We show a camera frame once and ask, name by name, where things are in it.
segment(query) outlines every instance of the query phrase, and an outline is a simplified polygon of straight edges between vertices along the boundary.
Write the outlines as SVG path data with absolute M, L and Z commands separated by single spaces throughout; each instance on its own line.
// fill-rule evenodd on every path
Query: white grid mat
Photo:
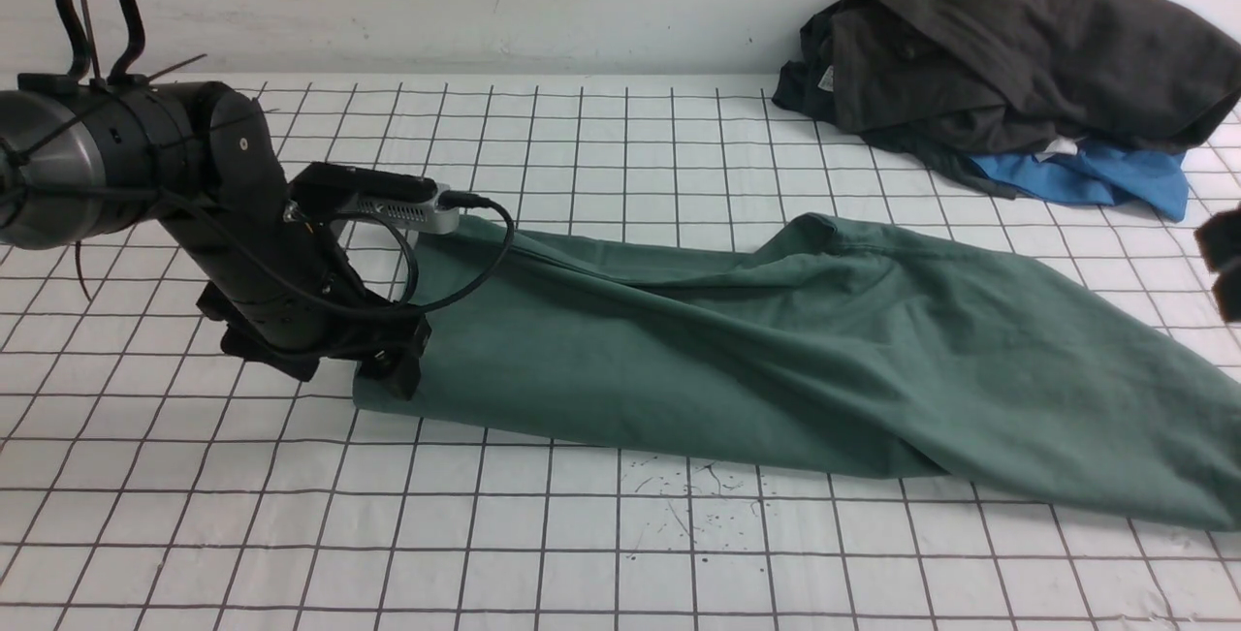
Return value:
M 1241 123 L 1145 206 L 977 195 L 783 113 L 756 78 L 235 77 L 313 159 L 488 193 L 527 230 L 752 250 L 805 211 L 1036 256 L 1241 376 L 1193 242 Z M 349 231 L 376 289 L 377 227 Z M 1241 627 L 1241 537 L 356 412 L 218 353 L 158 227 L 0 265 L 0 629 L 1075 631 Z

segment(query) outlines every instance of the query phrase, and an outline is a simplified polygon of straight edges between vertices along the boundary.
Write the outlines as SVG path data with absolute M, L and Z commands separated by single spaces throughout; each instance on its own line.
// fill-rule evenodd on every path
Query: blue cloth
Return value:
M 1173 221 L 1185 219 L 1189 181 L 1180 169 L 1185 154 L 1127 152 L 1106 142 L 1083 140 L 1077 144 L 1077 155 L 1056 154 L 1041 163 L 1034 154 L 970 159 L 992 180 L 1050 202 L 1119 205 L 1138 199 Z

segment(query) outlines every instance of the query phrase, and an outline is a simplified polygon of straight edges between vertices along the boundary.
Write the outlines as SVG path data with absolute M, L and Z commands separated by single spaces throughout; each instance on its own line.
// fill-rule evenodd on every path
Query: black grid line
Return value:
M 720 89 L 719 88 L 715 89 L 715 112 L 716 112 L 716 117 L 720 119 L 720 163 L 724 164 L 724 196 L 725 196 L 725 202 L 728 206 L 728 224 L 730 224 L 730 226 L 728 226 L 728 246 L 732 250 L 732 252 L 737 252 L 737 231 L 736 231 L 736 227 L 731 225 L 732 224 L 732 193 L 730 191 L 730 188 L 728 188 L 728 147 L 724 142 L 724 106 L 720 104 Z M 763 522 L 764 522 L 764 525 L 763 525 L 763 538 L 766 538 L 767 537 L 766 519 Z M 767 566 L 767 573 L 771 573 L 769 561 L 768 561 L 768 566 Z M 772 605 L 773 606 L 776 604 L 776 591 L 774 591 L 774 589 L 776 588 L 774 588 L 774 584 L 773 584 L 772 585 Z M 776 622 L 776 631 L 779 631 L 779 621 Z
M 678 226 L 676 226 L 676 247 L 679 248 L 679 247 L 681 247 L 681 227 L 679 226 L 679 224 L 681 221 L 681 185 L 678 183 L 678 180 L 680 180 L 680 178 L 676 174 L 676 166 L 678 166 L 678 161 L 679 161 L 680 158 L 678 158 L 678 155 L 676 155 L 676 147 L 675 147 L 675 143 L 676 143 L 676 89 L 675 88 L 669 88 L 668 89 L 668 114 L 669 114 L 669 124 L 670 124 L 670 127 L 673 129 L 673 144 L 674 144 L 673 145 L 673 202 L 674 202 L 674 209 L 673 209 L 674 217 L 673 219 L 678 224 Z M 689 462 L 688 461 L 685 462 L 685 467 L 686 467 L 685 477 L 688 478 L 689 477 Z M 694 514 L 691 512 L 690 513 L 690 539 L 692 539 L 692 538 L 694 538 Z M 694 559 L 690 559 L 690 581 L 694 585 L 694 610 L 695 611 L 697 610 L 697 580 L 696 580 L 696 578 L 697 578 L 697 575 L 696 575 L 696 570 L 695 570 L 695 565 L 694 565 Z M 694 622 L 694 631 L 697 631 L 697 621 Z
M 483 493 L 483 467 L 486 465 L 486 435 L 490 430 L 483 430 L 483 438 L 478 446 L 478 476 L 474 481 L 474 496 L 470 502 L 469 533 L 465 535 L 465 553 L 462 563 L 462 585 L 457 592 L 457 609 L 453 610 L 453 631 L 460 631 L 462 612 L 465 609 L 465 584 L 469 580 L 469 556 L 474 547 L 474 525 L 478 524 L 478 501 Z
M 931 583 L 927 580 L 927 566 L 922 559 L 922 545 L 918 544 L 918 528 L 913 524 L 913 508 L 910 507 L 910 493 L 901 481 L 901 502 L 905 504 L 905 518 L 910 523 L 910 538 L 913 540 L 913 558 L 918 561 L 918 574 L 922 578 L 922 595 L 926 595 L 927 610 L 931 612 L 931 627 L 939 629 L 939 619 L 936 617 L 934 600 L 931 599 Z
M 768 109 L 768 107 L 767 107 L 767 92 L 766 91 L 763 92 L 762 97 L 763 97 L 763 123 L 766 123 L 766 125 L 767 125 L 767 144 L 771 147 L 771 150 L 772 150 L 772 171 L 774 171 L 773 175 L 776 176 L 776 197 L 779 197 L 781 224 L 784 224 L 784 222 L 788 221 L 788 212 L 784 211 L 784 188 L 779 183 L 779 159 L 776 158 L 776 143 L 777 142 L 772 137 L 772 118 L 771 118 L 771 109 Z M 818 128 L 818 125 L 815 125 L 815 128 L 814 128 L 814 138 L 815 139 L 819 138 L 819 128 Z M 819 150 L 822 153 L 823 147 L 819 147 Z
M 987 524 L 987 511 L 983 508 L 983 499 L 978 494 L 977 484 L 970 483 L 969 489 L 974 492 L 974 504 L 978 508 L 978 519 L 983 523 L 983 535 L 987 537 L 987 552 L 992 559 L 992 565 L 995 569 L 995 579 L 1000 581 L 1000 594 L 1004 595 L 1004 609 L 1008 610 L 1009 617 L 1011 617 L 1013 631 L 1018 631 L 1016 616 L 1013 615 L 1013 600 L 1008 594 L 1008 583 L 1004 581 L 1004 571 L 1000 570 L 1000 559 L 995 554 L 995 540 L 992 538 L 992 528 Z
M 858 624 L 858 604 L 854 601 L 853 596 L 853 580 L 849 579 L 849 559 L 845 558 L 845 533 L 840 525 L 840 507 L 839 498 L 836 496 L 836 484 L 831 476 L 828 476 L 828 496 L 831 501 L 831 519 L 835 522 L 836 528 L 836 547 L 840 550 L 840 569 L 845 576 L 845 596 L 849 597 L 849 616 L 853 617 L 854 631 L 859 631 Z

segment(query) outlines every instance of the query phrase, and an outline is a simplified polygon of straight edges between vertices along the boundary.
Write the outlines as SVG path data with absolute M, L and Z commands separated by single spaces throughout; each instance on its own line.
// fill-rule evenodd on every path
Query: black cable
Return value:
M 86 301 L 88 303 L 93 302 L 94 299 L 91 297 L 91 291 L 86 288 L 86 275 L 82 273 L 82 242 L 81 241 L 74 241 L 73 242 L 73 267 L 77 270 L 77 273 L 78 273 L 78 284 L 82 286 L 82 296 L 86 297 Z
M 272 270 L 261 257 L 258 257 L 257 253 L 254 253 L 247 246 L 244 246 L 244 243 L 242 243 L 236 236 L 233 236 L 233 234 L 228 229 L 226 229 L 222 224 L 216 221 L 216 219 L 208 215 L 207 211 L 205 211 L 201 206 L 191 202 L 186 197 L 182 197 L 181 195 L 177 195 L 176 193 L 172 193 L 170 190 L 163 190 L 163 189 L 129 190 L 129 189 L 115 189 L 115 188 L 50 188 L 46 185 L 27 185 L 27 190 L 35 194 L 65 196 L 65 197 L 101 197 L 101 199 L 119 199 L 119 200 L 146 200 L 154 197 L 156 200 L 163 200 L 172 205 L 174 207 L 185 211 L 186 214 L 197 219 L 200 222 L 207 226 L 207 229 L 215 231 L 217 236 L 223 238 L 225 243 L 236 248 L 236 251 L 240 252 L 240 255 L 242 255 L 244 260 L 249 261 L 251 265 L 257 267 L 259 272 L 266 275 L 268 278 L 271 278 L 280 287 L 284 287 L 284 291 L 305 301 L 309 304 L 325 308 L 340 317 L 352 320 L 396 320 L 405 318 L 417 318 L 423 314 L 431 313 L 433 311 L 439 311 L 444 307 L 459 302 L 460 299 L 463 299 L 464 297 L 478 289 L 480 286 L 483 286 L 483 283 L 486 282 L 491 277 L 491 275 L 495 273 L 495 268 L 499 267 L 500 261 L 504 260 L 504 256 L 513 247 L 513 240 L 516 236 L 516 230 L 517 230 L 517 226 L 513 220 L 513 215 L 510 215 L 509 211 L 504 209 L 504 206 L 501 206 L 499 202 L 493 201 L 488 197 L 483 197 L 482 195 L 475 195 L 473 193 L 455 193 L 452 190 L 444 193 L 443 195 L 439 196 L 439 202 L 443 205 L 447 205 L 449 207 L 457 206 L 460 209 L 485 207 L 495 211 L 496 214 L 500 215 L 501 219 L 504 219 L 504 224 L 506 227 L 504 232 L 504 241 L 500 243 L 500 251 L 496 252 L 495 258 L 482 273 L 479 273 L 478 277 L 470 281 L 469 284 L 465 284 L 464 287 L 453 292 L 452 294 L 448 294 L 443 299 L 437 299 L 428 304 L 421 304 L 421 306 L 407 304 L 407 308 L 400 308 L 400 304 L 393 304 L 391 307 L 385 307 L 385 308 L 366 309 L 366 308 L 346 307 L 338 304 L 335 302 L 329 302 L 328 299 L 324 299 L 313 292 L 307 292 L 305 289 L 298 287 L 293 282 L 289 282 L 279 272 Z
M 410 245 L 410 237 L 402 234 L 400 229 L 397 229 L 393 224 L 391 224 L 391 221 L 381 219 L 379 216 L 375 216 L 365 211 L 333 215 L 329 216 L 328 219 L 324 219 L 323 221 L 319 221 L 319 224 L 326 226 L 329 224 L 333 224 L 333 221 L 370 221 L 371 224 L 379 224 L 380 226 L 388 230 L 388 234 L 391 234 L 392 237 L 396 238 L 396 245 L 401 246 L 401 257 L 405 258 L 406 284 L 405 284 L 405 291 L 401 292 L 401 298 L 397 299 L 397 303 L 400 304 L 410 303 L 410 299 L 413 298 L 413 291 L 414 291 L 413 282 L 414 278 L 418 277 L 418 263 L 413 258 L 413 246 Z

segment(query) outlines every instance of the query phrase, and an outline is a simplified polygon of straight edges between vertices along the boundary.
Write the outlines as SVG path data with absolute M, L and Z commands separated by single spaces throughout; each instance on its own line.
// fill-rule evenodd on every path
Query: wire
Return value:
M 261 258 L 261 256 L 249 250 L 249 247 L 244 246 L 244 243 L 241 240 L 238 240 L 232 234 L 232 231 L 230 231 L 222 224 L 216 221 L 216 219 L 208 215 L 208 212 L 205 211 L 205 209 L 191 202 L 190 199 L 182 197 L 181 195 L 177 195 L 176 193 L 172 193 L 170 190 L 164 190 L 164 189 L 129 190 L 129 189 L 115 189 L 115 188 L 55 188 L 47 185 L 27 185 L 26 189 L 27 191 L 34 194 L 43 194 L 43 195 L 62 196 L 62 197 L 156 200 L 156 202 L 153 204 L 158 204 L 159 200 L 163 200 L 164 202 L 168 202 L 174 207 L 185 211 L 194 219 L 197 219 L 207 229 L 211 229 L 213 234 L 223 238 L 225 243 L 236 248 L 236 251 L 240 252 L 240 255 L 244 260 L 249 261 L 251 265 L 257 267 L 259 272 L 266 275 L 268 278 L 271 278 L 280 287 L 284 287 L 284 291 L 300 298 L 305 303 L 328 309 L 343 318 L 354 320 L 397 320 L 397 319 L 417 318 L 423 314 L 431 313 L 433 311 L 439 311 L 444 307 L 459 302 L 460 299 L 463 299 L 464 297 L 469 296 L 472 292 L 478 289 L 480 286 L 483 286 L 483 283 L 486 282 L 495 273 L 495 268 L 499 267 L 500 262 L 504 260 L 504 256 L 513 247 L 513 240 L 516 236 L 516 229 L 517 229 L 516 224 L 513 220 L 513 215 L 510 215 L 509 211 L 504 209 L 504 206 L 501 206 L 499 202 L 495 202 L 480 195 L 475 195 L 473 193 L 455 193 L 449 190 L 448 193 L 444 193 L 443 195 L 439 196 L 441 204 L 444 204 L 447 206 L 457 206 L 460 209 L 485 207 L 495 211 L 496 214 L 500 215 L 501 219 L 504 219 L 505 224 L 504 241 L 500 243 L 500 251 L 496 252 L 495 258 L 491 261 L 491 263 L 482 273 L 479 273 L 478 277 L 470 281 L 470 283 L 465 284 L 457 292 L 448 294 L 443 299 L 437 299 L 434 302 L 421 306 L 406 304 L 405 308 L 401 308 L 401 304 L 393 304 L 391 307 L 385 307 L 385 308 L 355 308 L 330 302 L 328 299 L 324 299 L 323 297 L 319 297 L 313 292 L 307 292 L 302 287 L 298 287 L 295 283 L 290 282 L 283 275 L 272 270 L 271 266 L 268 266 Z
M 365 211 L 338 214 L 319 221 L 319 224 L 328 225 L 333 224 L 333 221 L 370 221 L 371 224 L 379 224 L 380 226 L 387 229 L 388 234 L 392 234 L 392 237 L 396 238 L 396 245 L 401 246 L 401 257 L 405 258 L 405 271 L 407 278 L 405 291 L 401 292 L 401 298 L 397 303 L 410 303 L 410 299 L 413 298 L 414 282 L 418 277 L 418 263 L 413 258 L 413 246 L 410 245 L 410 237 L 402 234 L 393 224 L 391 224 L 391 221 Z
M 86 119 L 86 118 L 91 117 L 92 114 L 94 114 L 96 112 L 103 109 L 104 106 L 112 104 L 113 102 L 119 101 L 120 98 L 124 98 L 125 96 L 128 96 L 129 93 L 132 93 L 132 92 L 134 92 L 134 91 L 137 91 L 139 88 L 146 88 L 148 86 L 150 86 L 151 81 L 155 81 L 156 78 L 161 78 L 164 76 L 168 76 L 169 73 L 172 73 L 174 71 L 176 71 L 179 68 L 185 68 L 186 66 L 194 65 L 194 62 L 201 60 L 205 56 L 207 56 L 207 55 L 200 55 L 200 56 L 190 57 L 186 61 L 180 61 L 176 65 L 172 65 L 172 66 L 170 66 L 168 68 L 156 71 L 155 73 L 148 76 L 145 81 L 125 86 L 125 87 L 120 88 L 119 91 L 117 91 L 115 94 L 107 93 L 107 97 L 101 98 L 98 102 L 96 102 L 91 107 L 81 111 L 77 114 L 74 114 L 71 119 L 67 119 L 67 120 L 62 122 L 58 127 L 56 127 L 55 129 L 52 129 L 51 132 L 48 132 L 42 139 L 35 142 L 35 144 L 31 144 L 30 147 L 26 147 L 26 149 L 22 149 L 21 152 L 19 152 L 17 154 L 15 154 L 17 163 L 15 163 L 14 165 L 24 165 L 26 163 L 30 163 L 30 158 L 32 155 L 35 155 L 36 152 L 38 152 L 40 149 L 43 149 L 43 147 L 46 147 L 47 144 L 51 144 L 53 140 L 56 140 L 57 137 L 60 137 L 63 133 L 66 133 L 69 129 L 72 129 L 74 127 L 74 124 L 78 124 L 83 119 Z
M 73 267 L 78 273 L 78 284 L 82 286 L 82 296 L 86 297 L 87 302 L 93 302 L 91 297 L 91 291 L 86 288 L 86 275 L 82 273 L 82 242 L 73 242 Z

